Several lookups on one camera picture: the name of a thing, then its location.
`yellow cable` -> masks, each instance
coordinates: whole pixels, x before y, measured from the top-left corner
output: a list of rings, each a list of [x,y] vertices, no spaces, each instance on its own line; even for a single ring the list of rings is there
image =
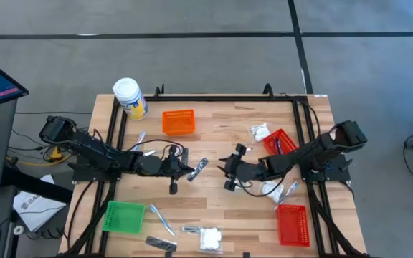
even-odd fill
[[[17,163],[20,163],[20,164],[23,164],[23,165],[26,165],[26,166],[54,166],[54,165],[60,164],[63,161],[66,161],[68,158],[71,158],[71,154],[69,154],[68,156],[62,158],[59,161],[55,161],[55,162],[52,162],[52,163],[31,163],[31,162],[25,162],[25,161],[18,161]],[[8,161],[12,160],[10,157],[6,157],[6,159]]]

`plastic basket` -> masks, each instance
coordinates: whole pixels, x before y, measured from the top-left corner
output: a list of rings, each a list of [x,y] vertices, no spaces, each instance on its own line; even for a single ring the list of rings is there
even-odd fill
[[[181,135],[195,132],[194,110],[165,111],[162,115],[163,132]]]
[[[288,154],[289,152],[298,148],[293,143],[291,138],[289,138],[289,136],[285,133],[285,131],[283,129],[279,129],[276,132],[264,138],[264,140],[262,140],[265,149],[270,155],[277,155],[277,149],[275,144],[276,137],[280,139],[283,154]]]
[[[277,209],[278,239],[281,245],[309,247],[305,206],[281,204]]]
[[[124,201],[109,201],[104,231],[140,234],[145,206]]]

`wooden table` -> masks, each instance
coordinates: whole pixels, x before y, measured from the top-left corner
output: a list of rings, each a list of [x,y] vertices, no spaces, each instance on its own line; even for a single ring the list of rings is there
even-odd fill
[[[113,98],[113,95],[97,96],[90,130],[96,128],[101,135],[106,135]],[[308,100],[318,114],[322,132],[329,130],[334,125],[334,121],[328,98],[309,95]],[[170,139],[189,148],[189,165],[191,167],[194,167],[202,157],[208,158],[209,164],[192,183],[189,183],[185,178],[179,180],[179,190],[174,196],[168,194],[169,178],[144,178],[123,174],[117,185],[116,201],[153,203],[178,230],[183,224],[222,226],[224,228],[224,253],[221,254],[222,257],[241,257],[243,252],[249,252],[252,257],[317,256],[307,188],[300,179],[300,171],[297,166],[287,174],[283,183],[286,187],[294,181],[301,183],[298,190],[286,203],[305,205],[307,208],[310,230],[309,247],[280,246],[277,236],[277,218],[272,210],[275,205],[273,201],[268,197],[251,197],[239,188],[235,192],[224,190],[224,174],[216,167],[216,165],[223,165],[218,161],[218,158],[229,156],[237,143],[250,145],[251,138],[247,129],[251,125],[267,123],[270,131],[283,128],[297,145],[298,137],[293,108],[289,102],[149,102],[148,104],[149,113],[144,120],[128,120],[123,149],[132,146],[137,141],[140,132],[146,131],[145,140]],[[181,109],[195,110],[196,132],[192,135],[168,137],[162,132],[162,112]],[[116,122],[114,146],[117,141],[121,112],[122,110],[119,110]],[[302,107],[300,107],[300,114],[303,114]],[[316,125],[313,115],[312,118],[313,124]],[[301,120],[307,141],[308,132],[303,115],[301,115]],[[161,150],[165,145],[165,143],[149,143],[142,146],[140,151],[156,149],[158,150],[157,154],[161,155]],[[252,150],[248,151],[244,157],[245,161],[256,163],[259,157],[268,155],[263,146],[259,144],[251,145],[251,148]],[[255,182],[251,191],[257,193],[260,184]],[[79,183],[75,186],[71,207],[75,206],[86,185],[87,183]],[[94,183],[89,188],[79,206],[73,224],[72,243],[90,221],[96,185],[97,183]],[[360,252],[365,252],[366,247],[351,192],[337,182],[328,182],[326,187],[333,220],[352,245]],[[68,215],[67,225],[70,223],[71,213],[72,209]],[[98,251],[102,225],[103,219],[95,233],[93,252]],[[323,222],[321,222],[321,227],[326,251],[330,252],[326,226]],[[105,255],[109,257],[162,257],[163,250],[145,244],[144,240],[148,235],[177,242],[178,249],[174,253],[175,257],[205,256],[204,253],[198,251],[198,236],[180,232],[178,237],[174,238],[165,230],[155,214],[149,211],[145,214],[141,234],[110,233]],[[66,240],[63,239],[60,251],[63,252],[66,249]]]

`green basket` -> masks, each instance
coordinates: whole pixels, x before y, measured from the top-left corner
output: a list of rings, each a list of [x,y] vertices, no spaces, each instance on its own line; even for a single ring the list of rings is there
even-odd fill
[[[104,231],[140,234],[145,206],[124,201],[109,201]]]

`white container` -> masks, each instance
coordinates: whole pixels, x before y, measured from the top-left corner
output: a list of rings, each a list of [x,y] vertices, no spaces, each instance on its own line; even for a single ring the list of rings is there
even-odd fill
[[[148,114],[148,104],[134,79],[118,80],[113,86],[113,91],[130,119],[141,120]]]

